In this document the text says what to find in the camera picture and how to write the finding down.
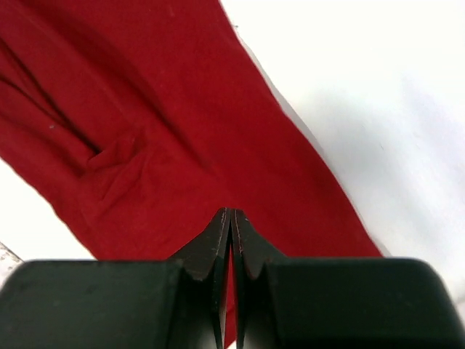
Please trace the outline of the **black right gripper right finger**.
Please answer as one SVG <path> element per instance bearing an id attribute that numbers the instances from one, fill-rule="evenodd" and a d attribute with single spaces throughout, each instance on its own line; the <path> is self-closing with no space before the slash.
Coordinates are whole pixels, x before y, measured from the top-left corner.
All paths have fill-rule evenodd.
<path id="1" fill-rule="evenodd" d="M 231 215 L 239 348 L 462 348 L 440 277 L 405 258 L 288 257 Z"/>

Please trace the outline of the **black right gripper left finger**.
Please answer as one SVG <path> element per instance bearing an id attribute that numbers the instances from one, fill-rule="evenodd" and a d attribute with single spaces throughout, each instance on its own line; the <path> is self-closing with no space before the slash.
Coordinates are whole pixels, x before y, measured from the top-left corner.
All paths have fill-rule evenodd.
<path id="1" fill-rule="evenodd" d="M 22 264 L 1 289 L 1 346 L 223 348 L 230 215 L 166 260 Z"/>

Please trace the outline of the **red t-shirt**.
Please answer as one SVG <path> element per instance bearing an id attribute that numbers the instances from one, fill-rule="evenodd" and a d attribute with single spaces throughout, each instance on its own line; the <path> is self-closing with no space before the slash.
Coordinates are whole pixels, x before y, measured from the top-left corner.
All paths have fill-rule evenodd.
<path id="1" fill-rule="evenodd" d="M 224 208 L 288 257 L 379 255 L 218 1 L 3 1 L 1 157 L 93 261 L 166 260 Z"/>

